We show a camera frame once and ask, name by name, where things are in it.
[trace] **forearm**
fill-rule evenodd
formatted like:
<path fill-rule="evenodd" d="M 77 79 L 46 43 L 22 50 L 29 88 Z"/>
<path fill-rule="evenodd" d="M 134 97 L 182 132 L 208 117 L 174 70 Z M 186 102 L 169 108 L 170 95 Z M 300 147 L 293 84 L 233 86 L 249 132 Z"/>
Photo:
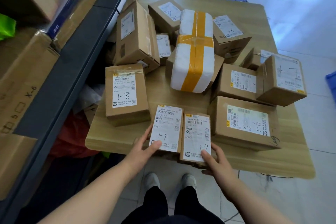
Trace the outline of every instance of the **forearm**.
<path fill-rule="evenodd" d="M 40 224 L 105 224 L 130 180 L 130 173 L 121 162 L 60 205 Z"/>
<path fill-rule="evenodd" d="M 251 191 L 242 181 L 237 183 L 231 197 L 232 203 L 246 224 L 293 224 L 268 201 Z"/>

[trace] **hand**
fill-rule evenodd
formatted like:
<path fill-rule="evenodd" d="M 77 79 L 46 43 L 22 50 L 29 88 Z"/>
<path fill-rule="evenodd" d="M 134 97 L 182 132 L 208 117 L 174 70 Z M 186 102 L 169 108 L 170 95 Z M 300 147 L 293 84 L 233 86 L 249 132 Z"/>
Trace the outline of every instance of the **hand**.
<path fill-rule="evenodd" d="M 230 163 L 226 159 L 223 150 L 214 143 L 211 143 L 211 148 L 217 154 L 217 161 L 206 150 L 202 150 L 202 157 L 210 168 L 210 170 L 202 170 L 202 173 L 212 175 L 218 186 L 221 188 L 224 196 L 231 201 L 233 193 L 236 191 L 236 188 L 241 181 L 238 179 Z"/>
<path fill-rule="evenodd" d="M 127 156 L 121 162 L 125 165 L 130 175 L 130 180 L 133 179 L 138 172 L 145 166 L 149 158 L 156 152 L 162 142 L 153 142 L 146 150 L 142 149 L 145 141 L 148 139 L 149 133 L 152 131 L 153 124 L 149 125 L 145 133 L 134 140 L 132 150 L 127 154 Z"/>

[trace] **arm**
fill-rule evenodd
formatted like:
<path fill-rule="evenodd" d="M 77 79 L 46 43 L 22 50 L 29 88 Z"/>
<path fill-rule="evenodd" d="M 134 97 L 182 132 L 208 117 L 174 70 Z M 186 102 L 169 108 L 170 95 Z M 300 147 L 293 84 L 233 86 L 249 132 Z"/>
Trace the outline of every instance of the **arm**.
<path fill-rule="evenodd" d="M 146 150 L 142 150 L 151 129 L 152 125 L 140 138 L 135 139 L 132 150 L 123 161 L 60 205 L 39 224 L 107 223 L 124 187 L 161 146 L 161 141 L 156 141 Z"/>
<path fill-rule="evenodd" d="M 224 196 L 235 205 L 245 223 L 293 224 L 281 212 L 252 192 L 238 179 L 219 146 L 211 143 L 211 147 L 216 151 L 218 162 L 203 150 L 202 157 L 208 163 L 210 170 L 203 170 L 202 172 L 213 175 Z"/>

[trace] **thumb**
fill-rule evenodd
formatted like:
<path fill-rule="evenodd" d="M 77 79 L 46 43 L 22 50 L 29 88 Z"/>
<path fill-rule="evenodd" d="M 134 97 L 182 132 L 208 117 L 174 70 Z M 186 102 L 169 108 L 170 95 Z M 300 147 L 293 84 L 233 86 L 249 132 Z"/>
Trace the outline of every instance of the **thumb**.
<path fill-rule="evenodd" d="M 209 167 L 212 170 L 215 169 L 216 165 L 218 165 L 217 161 L 206 150 L 202 150 L 201 155 L 205 162 L 208 163 Z"/>
<path fill-rule="evenodd" d="M 144 150 L 145 156 L 150 158 L 154 152 L 156 152 L 161 147 L 161 144 L 162 142 L 160 140 L 153 142 L 146 150 Z"/>

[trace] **left hand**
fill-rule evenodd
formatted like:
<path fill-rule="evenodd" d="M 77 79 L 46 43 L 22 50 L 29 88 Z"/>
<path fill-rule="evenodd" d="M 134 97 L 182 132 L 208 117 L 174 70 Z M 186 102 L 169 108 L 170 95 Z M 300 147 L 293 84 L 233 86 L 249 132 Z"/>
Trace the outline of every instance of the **left hand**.
<path fill-rule="evenodd" d="M 134 140 L 132 150 L 127 154 L 124 160 L 121 162 L 125 165 L 125 168 L 129 171 L 130 179 L 133 179 L 138 172 L 145 166 L 149 158 L 156 152 L 162 142 L 153 142 L 146 150 L 142 149 L 145 141 L 148 139 L 149 133 L 152 131 L 153 124 L 149 125 L 145 133 Z"/>

